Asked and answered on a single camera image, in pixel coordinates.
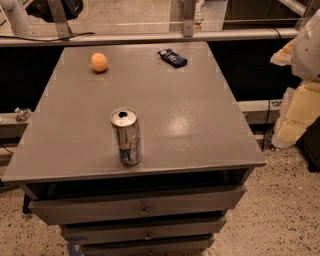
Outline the cream foam padded gripper finger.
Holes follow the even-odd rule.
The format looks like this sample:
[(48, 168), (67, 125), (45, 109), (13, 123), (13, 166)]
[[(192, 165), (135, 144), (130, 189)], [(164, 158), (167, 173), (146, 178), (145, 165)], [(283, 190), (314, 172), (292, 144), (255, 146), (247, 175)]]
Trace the cream foam padded gripper finger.
[(292, 73), (301, 78), (296, 89), (283, 95), (271, 143), (276, 148), (294, 145), (320, 116), (320, 46), (307, 39), (293, 39), (274, 53), (270, 62), (290, 65)]

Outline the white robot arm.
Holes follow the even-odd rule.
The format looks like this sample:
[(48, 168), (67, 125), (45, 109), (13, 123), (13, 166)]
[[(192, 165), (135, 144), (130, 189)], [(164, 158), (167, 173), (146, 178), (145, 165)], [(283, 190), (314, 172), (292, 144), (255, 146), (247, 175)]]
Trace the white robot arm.
[(296, 89), (284, 93), (271, 138), (276, 148), (288, 148), (320, 117), (320, 10), (304, 23), (296, 38), (273, 54), (270, 62), (290, 65), (292, 74), (301, 79)]

